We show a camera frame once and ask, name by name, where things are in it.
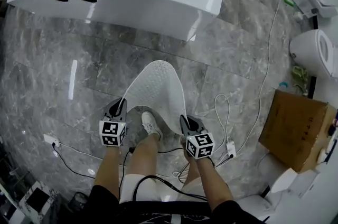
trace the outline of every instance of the electrical outlet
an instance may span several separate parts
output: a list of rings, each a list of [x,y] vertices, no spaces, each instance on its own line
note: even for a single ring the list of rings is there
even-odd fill
[[[228,156],[230,158],[236,157],[236,149],[234,147],[234,142],[230,141],[227,143]]]
[[[59,140],[56,137],[53,137],[53,136],[50,136],[50,135],[46,135],[46,134],[43,134],[43,137],[44,137],[44,141],[45,142],[47,142],[49,144],[55,143],[56,147],[60,146]]]

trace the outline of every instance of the marble floor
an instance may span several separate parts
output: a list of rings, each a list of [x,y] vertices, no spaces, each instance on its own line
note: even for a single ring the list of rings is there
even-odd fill
[[[51,134],[63,144],[103,157],[98,137],[103,109],[121,97],[141,70],[154,60],[173,65],[181,80],[187,113],[201,118],[217,144],[223,130],[214,98],[230,101],[229,136],[236,148],[245,141],[259,111],[259,91],[268,67],[269,31],[278,0],[223,0],[221,13],[194,41],[104,23],[46,18],[9,7],[0,34],[0,135],[17,163],[49,187],[70,199],[76,191],[88,194],[93,179],[73,174],[43,141]],[[261,93],[259,120],[237,158],[218,167],[235,198],[260,193],[266,182],[257,166],[267,153],[258,143],[274,91],[291,82],[288,54],[291,38],[309,29],[293,20],[294,9],[283,2],[270,42],[270,64]],[[78,60],[73,100],[68,99],[71,64]],[[225,124],[229,111],[219,97]],[[140,121],[143,108],[127,115],[128,130],[120,163],[130,146],[146,136]],[[179,146],[179,137],[161,122],[165,138],[161,150]],[[97,171],[101,160],[61,146],[67,164],[82,174]],[[215,162],[225,152],[218,150]],[[186,165],[181,150],[158,156],[158,174],[176,186],[173,172]]]

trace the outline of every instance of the perforated white panel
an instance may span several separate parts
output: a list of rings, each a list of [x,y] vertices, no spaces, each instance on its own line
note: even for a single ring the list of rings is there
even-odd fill
[[[137,76],[123,96],[127,112],[136,106],[147,106],[161,115],[168,127],[182,134],[180,116],[185,112],[184,93],[173,66],[153,61]]]

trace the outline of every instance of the white sneaker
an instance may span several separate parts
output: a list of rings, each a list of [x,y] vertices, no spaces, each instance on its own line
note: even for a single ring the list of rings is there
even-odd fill
[[[143,125],[144,129],[148,132],[148,135],[157,134],[157,135],[159,135],[158,140],[160,140],[163,136],[163,133],[160,130],[160,128],[158,127],[153,114],[151,114],[148,111],[145,111],[145,112],[142,113],[141,118],[142,118],[142,125]]]

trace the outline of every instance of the brown cardboard box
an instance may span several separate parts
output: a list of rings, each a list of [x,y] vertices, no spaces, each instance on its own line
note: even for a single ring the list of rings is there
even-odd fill
[[[336,114],[327,103],[277,90],[259,141],[288,167],[305,172],[327,147]]]

